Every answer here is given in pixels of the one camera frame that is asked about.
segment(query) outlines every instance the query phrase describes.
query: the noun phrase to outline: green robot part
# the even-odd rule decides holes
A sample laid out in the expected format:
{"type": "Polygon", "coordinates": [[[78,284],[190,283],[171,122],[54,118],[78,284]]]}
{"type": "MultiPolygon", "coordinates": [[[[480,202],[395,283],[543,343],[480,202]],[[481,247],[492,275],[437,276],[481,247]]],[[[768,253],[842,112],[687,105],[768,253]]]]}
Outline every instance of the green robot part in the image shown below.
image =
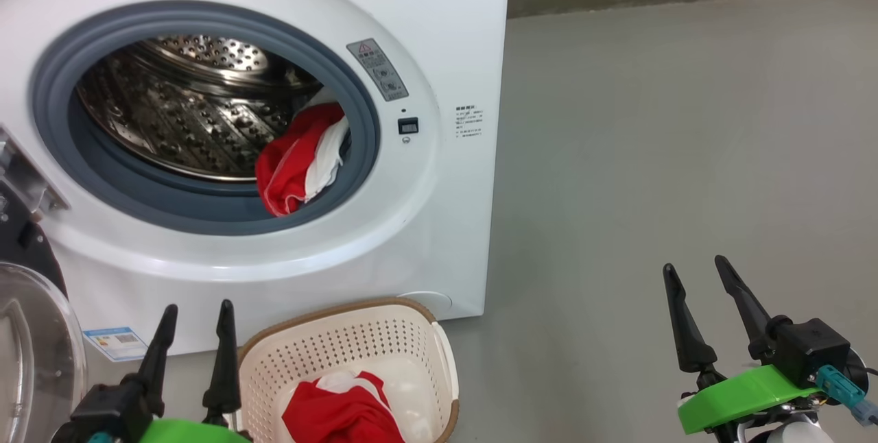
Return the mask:
{"type": "Polygon", "coordinates": [[[818,391],[816,387],[799,389],[768,365],[700,390],[677,409],[677,414],[686,434],[700,433],[818,391]]]}
{"type": "Polygon", "coordinates": [[[140,443],[250,443],[244,436],[220,425],[182,419],[156,419],[140,443]]]}

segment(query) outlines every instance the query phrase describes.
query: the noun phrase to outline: red cloth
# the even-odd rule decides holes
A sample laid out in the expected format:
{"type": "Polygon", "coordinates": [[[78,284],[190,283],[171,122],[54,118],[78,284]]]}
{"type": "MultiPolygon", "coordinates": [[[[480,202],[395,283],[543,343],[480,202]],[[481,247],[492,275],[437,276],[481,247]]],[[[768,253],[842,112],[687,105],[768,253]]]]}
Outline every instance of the red cloth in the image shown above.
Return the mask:
{"type": "Polygon", "coordinates": [[[344,117],[338,104],[304,109],[283,136],[269,143],[257,159],[257,188],[269,212],[289,215],[305,199],[305,174],[314,160],[320,136],[344,117]]]}
{"type": "Polygon", "coordinates": [[[405,443],[383,395],[383,381],[365,371],[357,375],[376,387],[376,398],[362,386],[342,393],[321,390],[320,380],[296,387],[283,424],[296,443],[405,443]]]}

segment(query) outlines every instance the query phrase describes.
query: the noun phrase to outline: white cloth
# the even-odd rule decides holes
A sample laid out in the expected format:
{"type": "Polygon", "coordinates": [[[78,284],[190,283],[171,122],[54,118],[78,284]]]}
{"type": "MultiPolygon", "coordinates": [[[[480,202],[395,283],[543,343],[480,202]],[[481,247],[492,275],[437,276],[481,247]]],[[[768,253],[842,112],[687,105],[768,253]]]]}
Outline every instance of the white cloth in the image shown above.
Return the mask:
{"type": "Polygon", "coordinates": [[[348,118],[342,117],[323,134],[317,142],[317,150],[314,152],[314,160],[308,165],[305,172],[305,203],[314,199],[320,191],[335,182],[338,168],[342,166],[342,148],[345,134],[348,134],[348,118]]]}

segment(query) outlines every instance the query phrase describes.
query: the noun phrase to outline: blue connector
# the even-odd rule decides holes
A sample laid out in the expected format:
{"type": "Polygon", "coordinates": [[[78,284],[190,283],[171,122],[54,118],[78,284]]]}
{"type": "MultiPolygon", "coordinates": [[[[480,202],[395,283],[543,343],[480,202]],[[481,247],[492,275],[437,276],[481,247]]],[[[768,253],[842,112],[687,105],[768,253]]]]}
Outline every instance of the blue connector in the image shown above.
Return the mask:
{"type": "Polygon", "coordinates": [[[818,389],[841,402],[850,409],[853,418],[861,425],[878,424],[878,406],[866,400],[865,391],[861,390],[836,368],[827,365],[818,369],[816,377],[818,389]]]}
{"type": "Polygon", "coordinates": [[[88,443],[112,443],[113,437],[109,433],[94,433],[88,439],[88,443]]]}

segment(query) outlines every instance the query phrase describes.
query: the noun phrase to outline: brown basket rim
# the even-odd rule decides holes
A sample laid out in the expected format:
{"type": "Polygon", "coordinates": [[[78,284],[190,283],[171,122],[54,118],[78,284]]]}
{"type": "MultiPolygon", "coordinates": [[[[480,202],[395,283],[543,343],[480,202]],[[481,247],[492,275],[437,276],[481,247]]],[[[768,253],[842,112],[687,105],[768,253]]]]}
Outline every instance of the brown basket rim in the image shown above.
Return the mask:
{"type": "MultiPolygon", "coordinates": [[[[369,309],[369,308],[379,308],[381,306],[406,306],[411,309],[415,309],[415,311],[419,312],[421,315],[424,315],[424,318],[427,318],[427,321],[430,324],[436,322],[436,317],[433,316],[433,313],[427,309],[426,306],[419,302],[415,302],[415,300],[405,299],[405,297],[388,297],[386,299],[370,299],[370,300],[360,300],[360,302],[352,302],[349,304],[343,304],[341,306],[334,306],[332,308],[321,309],[320,311],[314,311],[313,313],[308,313],[306,315],[301,315],[297,318],[292,318],[291,320],[279,322],[278,324],[272,325],[270,327],[265,328],[260,331],[260,333],[255,334],[241,349],[238,350],[238,369],[241,369],[241,365],[244,364],[244,358],[247,357],[247,354],[253,350],[259,342],[266,339],[266,337],[270,337],[275,333],[280,333],[280,331],[289,330],[289,328],[299,326],[302,324],[306,324],[307,322],[317,321],[319,319],[333,317],[333,315],[341,315],[342,313],[349,313],[351,311],[358,311],[358,309],[369,309]]],[[[451,414],[448,417],[448,424],[445,425],[445,431],[439,435],[439,438],[436,440],[436,443],[446,443],[448,439],[451,437],[451,433],[454,431],[454,427],[458,425],[458,416],[460,415],[460,401],[458,399],[454,399],[451,401],[451,414]]]]}

